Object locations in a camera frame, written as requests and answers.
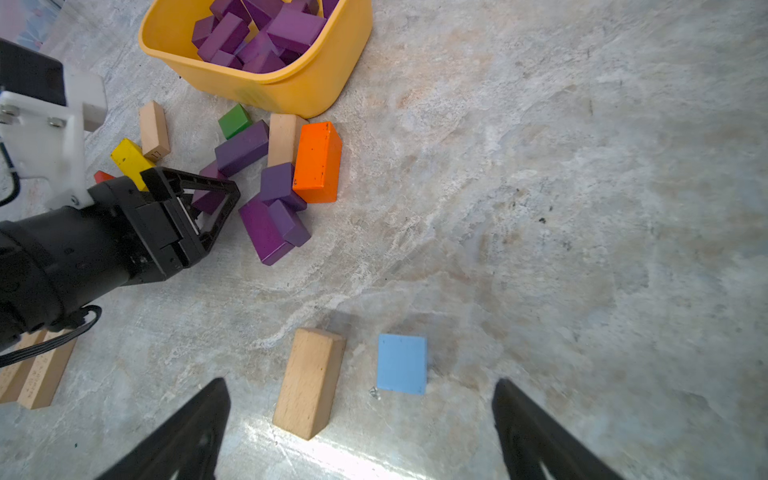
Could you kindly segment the yellow plastic storage bin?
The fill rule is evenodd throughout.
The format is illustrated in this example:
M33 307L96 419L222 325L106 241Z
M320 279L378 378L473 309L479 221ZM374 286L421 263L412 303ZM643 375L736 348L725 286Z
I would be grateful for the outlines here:
M207 1L155 1L138 33L140 48L192 87L270 112L317 117L338 99L373 30L370 1L341 1L316 42L284 69L253 74L206 63L191 42Z

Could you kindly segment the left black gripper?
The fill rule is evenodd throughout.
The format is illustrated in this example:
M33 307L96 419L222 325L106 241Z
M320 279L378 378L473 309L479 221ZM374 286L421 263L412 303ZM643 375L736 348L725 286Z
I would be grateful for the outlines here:
M220 173L154 167L148 189L118 178L95 203L35 217L35 264L64 300L95 300L124 285L165 281L206 257L240 191Z

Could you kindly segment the yellow long brick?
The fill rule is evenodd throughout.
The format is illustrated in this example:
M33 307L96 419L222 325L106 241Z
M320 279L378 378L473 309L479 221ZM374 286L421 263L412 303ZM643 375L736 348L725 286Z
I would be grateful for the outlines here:
M111 152L110 158L140 191L148 190L141 173L154 168L155 164L143 156L137 144L127 138L121 140Z

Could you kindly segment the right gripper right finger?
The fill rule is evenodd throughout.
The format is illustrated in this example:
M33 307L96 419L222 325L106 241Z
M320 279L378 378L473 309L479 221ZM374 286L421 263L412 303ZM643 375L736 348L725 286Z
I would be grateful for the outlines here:
M621 479L511 380L496 383L491 407L511 479Z

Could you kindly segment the purple small brick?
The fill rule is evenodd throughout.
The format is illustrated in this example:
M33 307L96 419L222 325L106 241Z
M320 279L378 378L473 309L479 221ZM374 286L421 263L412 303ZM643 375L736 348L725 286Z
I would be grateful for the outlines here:
M301 247L311 238L309 230L290 205L275 200L267 210L284 241L294 247Z
M259 192L261 201L269 206L280 200L295 211L306 210L306 201L293 190L294 172L291 163L264 168Z

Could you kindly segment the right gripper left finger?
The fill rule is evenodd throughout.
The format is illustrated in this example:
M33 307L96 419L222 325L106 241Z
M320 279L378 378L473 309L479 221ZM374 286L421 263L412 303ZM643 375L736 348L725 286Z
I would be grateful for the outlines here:
M208 383L101 479L213 479L231 409L226 381Z

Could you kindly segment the natural wood brick right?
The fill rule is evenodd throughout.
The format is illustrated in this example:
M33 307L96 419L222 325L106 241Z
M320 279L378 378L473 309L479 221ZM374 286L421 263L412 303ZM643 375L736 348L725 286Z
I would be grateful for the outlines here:
M336 333L296 330L272 423L310 440L329 423L346 346Z

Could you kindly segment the light blue cube brick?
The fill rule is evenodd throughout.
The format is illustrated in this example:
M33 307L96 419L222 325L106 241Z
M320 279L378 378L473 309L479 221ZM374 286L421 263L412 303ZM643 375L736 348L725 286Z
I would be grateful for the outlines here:
M378 339L378 390L424 395L427 386L427 339L381 334Z

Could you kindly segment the purple brick slanted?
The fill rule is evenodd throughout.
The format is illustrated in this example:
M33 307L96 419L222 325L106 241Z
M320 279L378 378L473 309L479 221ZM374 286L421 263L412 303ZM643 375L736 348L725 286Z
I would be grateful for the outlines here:
M245 203L239 214L262 264L272 266L294 249L280 234L260 194Z

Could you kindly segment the natural wood long brick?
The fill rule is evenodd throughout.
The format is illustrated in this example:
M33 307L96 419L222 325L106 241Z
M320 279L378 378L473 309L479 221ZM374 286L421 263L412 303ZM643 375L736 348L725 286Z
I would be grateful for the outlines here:
M75 340L69 341L34 359L17 399L18 404L29 410L52 404L75 344Z
M11 352L15 353L17 350L40 344L44 341L45 335L45 330L39 330L32 334L25 334L21 337L21 340L14 346ZM33 363L34 358L31 357L1 369L2 404L16 402L18 400Z

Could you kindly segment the red bridge brick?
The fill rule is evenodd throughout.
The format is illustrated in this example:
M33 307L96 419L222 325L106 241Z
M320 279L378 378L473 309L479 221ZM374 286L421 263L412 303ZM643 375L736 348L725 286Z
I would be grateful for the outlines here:
M96 184L100 184L100 183L103 183L103 182L115 179L115 176L110 175L110 174L108 174L108 173L106 173L104 171L101 171L101 170L96 171L94 173L93 177L94 177L94 180L95 180Z

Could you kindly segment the purple long brick top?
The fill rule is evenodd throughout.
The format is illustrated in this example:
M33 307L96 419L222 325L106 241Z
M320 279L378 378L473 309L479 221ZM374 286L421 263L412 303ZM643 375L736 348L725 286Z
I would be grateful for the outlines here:
M227 178L268 155L269 126L260 120L215 148L218 171Z

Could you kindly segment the natural wood brick top left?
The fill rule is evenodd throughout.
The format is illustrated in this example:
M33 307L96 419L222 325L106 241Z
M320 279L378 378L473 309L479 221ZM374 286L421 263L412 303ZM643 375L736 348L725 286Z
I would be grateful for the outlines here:
M171 152L165 113L160 104L150 101L139 109L142 154L152 162Z

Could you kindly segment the green small brick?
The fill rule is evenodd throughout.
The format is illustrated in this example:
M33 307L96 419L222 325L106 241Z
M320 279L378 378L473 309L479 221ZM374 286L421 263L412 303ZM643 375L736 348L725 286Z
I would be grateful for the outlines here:
M253 121L248 111L241 104L236 104L219 118L218 124L225 139L229 140L250 127Z

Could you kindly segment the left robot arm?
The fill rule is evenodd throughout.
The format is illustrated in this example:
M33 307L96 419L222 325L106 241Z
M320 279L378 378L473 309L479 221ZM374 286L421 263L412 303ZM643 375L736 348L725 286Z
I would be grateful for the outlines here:
M40 330L87 331L96 300L163 282L203 260L233 212L231 180L165 167L100 183L93 205L1 224L1 346Z

